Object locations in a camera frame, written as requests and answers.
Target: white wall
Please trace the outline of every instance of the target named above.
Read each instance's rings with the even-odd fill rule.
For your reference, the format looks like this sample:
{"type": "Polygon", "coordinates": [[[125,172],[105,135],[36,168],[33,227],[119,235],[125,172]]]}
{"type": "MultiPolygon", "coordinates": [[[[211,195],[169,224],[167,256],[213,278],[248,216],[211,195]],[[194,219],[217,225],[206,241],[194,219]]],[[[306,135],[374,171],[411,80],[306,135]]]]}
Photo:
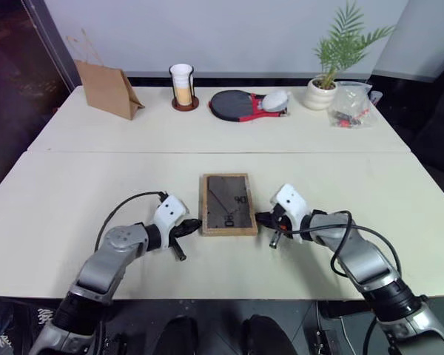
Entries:
{"type": "Polygon", "coordinates": [[[374,74],[433,81],[444,70],[444,0],[410,0],[374,74]]]}
{"type": "MultiPolygon", "coordinates": [[[[336,8],[345,5],[339,0],[45,2],[62,38],[82,38],[84,28],[105,65],[130,75],[166,76],[171,64],[187,62],[198,76],[279,78],[319,72],[312,49],[328,34],[336,8]]],[[[407,2],[357,0],[367,30],[396,24],[407,2]]],[[[386,42],[372,45],[349,73],[369,77],[386,42]]]]}

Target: white cup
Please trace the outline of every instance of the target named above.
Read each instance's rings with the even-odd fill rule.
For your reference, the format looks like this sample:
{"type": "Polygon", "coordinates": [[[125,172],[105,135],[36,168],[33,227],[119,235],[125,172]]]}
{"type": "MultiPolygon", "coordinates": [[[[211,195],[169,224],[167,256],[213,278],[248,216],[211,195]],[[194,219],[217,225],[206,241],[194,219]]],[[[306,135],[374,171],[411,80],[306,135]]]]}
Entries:
{"type": "Polygon", "coordinates": [[[194,68],[189,64],[175,64],[169,68],[176,100],[181,106],[188,106],[192,103],[191,86],[193,70],[194,68]]]}

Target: wooden coaster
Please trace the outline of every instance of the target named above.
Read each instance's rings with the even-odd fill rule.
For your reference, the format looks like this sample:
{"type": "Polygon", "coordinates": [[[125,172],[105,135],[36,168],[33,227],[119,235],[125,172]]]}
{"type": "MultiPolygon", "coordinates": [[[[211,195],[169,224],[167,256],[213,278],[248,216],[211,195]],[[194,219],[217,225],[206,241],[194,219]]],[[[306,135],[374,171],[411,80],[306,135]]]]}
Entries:
{"type": "Polygon", "coordinates": [[[195,96],[192,96],[192,104],[187,105],[187,106],[181,106],[181,105],[178,105],[176,98],[173,98],[171,104],[172,104],[172,107],[178,111],[192,111],[192,110],[198,108],[199,99],[196,98],[195,96]]]}

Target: potted plant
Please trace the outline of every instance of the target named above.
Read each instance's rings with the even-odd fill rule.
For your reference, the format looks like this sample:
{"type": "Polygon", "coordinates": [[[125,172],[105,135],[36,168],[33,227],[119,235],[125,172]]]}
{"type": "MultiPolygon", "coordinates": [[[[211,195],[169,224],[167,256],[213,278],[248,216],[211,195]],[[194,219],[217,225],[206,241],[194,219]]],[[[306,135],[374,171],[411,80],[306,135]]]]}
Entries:
{"type": "Polygon", "coordinates": [[[334,82],[336,75],[361,61],[370,44],[393,32],[394,27],[389,26],[363,35],[362,17],[363,13],[355,3],[350,5],[347,2],[344,9],[337,9],[329,37],[322,38],[319,46],[314,49],[320,59],[322,73],[308,83],[303,99],[304,106],[309,109],[329,107],[337,91],[334,82]]]}

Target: black cable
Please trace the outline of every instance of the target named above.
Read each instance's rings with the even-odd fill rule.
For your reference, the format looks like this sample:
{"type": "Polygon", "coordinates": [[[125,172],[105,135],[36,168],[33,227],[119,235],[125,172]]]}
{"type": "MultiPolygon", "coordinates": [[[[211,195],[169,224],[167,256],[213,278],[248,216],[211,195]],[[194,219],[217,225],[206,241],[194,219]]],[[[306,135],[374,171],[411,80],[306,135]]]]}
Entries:
{"type": "Polygon", "coordinates": [[[350,211],[340,211],[337,213],[347,214],[347,227],[346,231],[343,234],[342,240],[340,241],[339,246],[337,247],[337,249],[335,249],[334,255],[331,258],[331,270],[339,276],[347,277],[346,274],[336,269],[335,260],[339,257],[339,254],[342,251],[343,246],[346,244],[346,241],[349,238],[350,231],[352,230],[352,213],[350,213],[350,211]]]}
{"type": "Polygon", "coordinates": [[[377,324],[377,318],[373,317],[373,319],[371,320],[370,326],[367,329],[367,332],[365,334],[365,339],[363,340],[362,355],[368,355],[369,354],[370,338],[371,338],[371,334],[373,333],[373,330],[374,330],[376,324],[377,324]]]}
{"type": "Polygon", "coordinates": [[[322,328],[323,328],[323,327],[320,326],[320,318],[319,318],[319,301],[318,301],[318,300],[315,300],[314,305],[316,306],[316,323],[317,323],[317,329],[318,329],[319,331],[322,331],[322,328]]]}
{"type": "Polygon", "coordinates": [[[94,252],[96,252],[98,250],[98,246],[101,243],[101,238],[102,238],[102,234],[104,233],[105,227],[107,227],[108,222],[110,222],[110,220],[112,219],[112,217],[115,215],[115,213],[117,213],[117,211],[127,202],[130,202],[133,199],[136,199],[137,197],[142,197],[142,196],[148,196],[148,195],[159,195],[162,198],[167,197],[167,194],[165,192],[162,191],[150,191],[150,192],[142,192],[140,194],[136,194],[133,196],[128,197],[126,200],[123,200],[122,202],[120,202],[118,204],[118,206],[116,206],[113,211],[110,212],[110,214],[107,216],[107,218],[104,221],[104,224],[101,227],[101,230],[98,231],[97,234],[97,240],[95,241],[95,246],[94,246],[94,252]]]}
{"type": "Polygon", "coordinates": [[[94,355],[99,355],[102,347],[102,321],[98,323],[98,327],[94,334],[94,355]]]}
{"type": "MultiPolygon", "coordinates": [[[[329,224],[327,226],[318,226],[318,227],[311,227],[311,228],[305,228],[305,229],[299,229],[297,231],[287,231],[285,229],[281,229],[277,226],[273,226],[272,229],[274,229],[275,231],[279,231],[282,234],[302,234],[302,233],[309,233],[311,231],[323,231],[326,229],[334,229],[334,228],[346,228],[347,225],[346,224],[329,224]]],[[[367,227],[363,227],[363,226],[358,226],[356,224],[352,224],[352,229],[358,229],[361,231],[366,231],[370,234],[373,234],[375,237],[378,237],[379,239],[381,239],[390,249],[391,253],[393,254],[393,258],[394,261],[396,263],[396,267],[397,267],[397,271],[398,274],[400,274],[400,276],[402,275],[402,268],[401,268],[401,262],[400,262],[400,258],[398,257],[398,253],[395,250],[395,248],[393,247],[393,245],[389,242],[388,239],[386,239],[383,235],[381,235],[380,233],[378,233],[377,231],[374,231],[373,229],[367,228],[367,227]]]]}

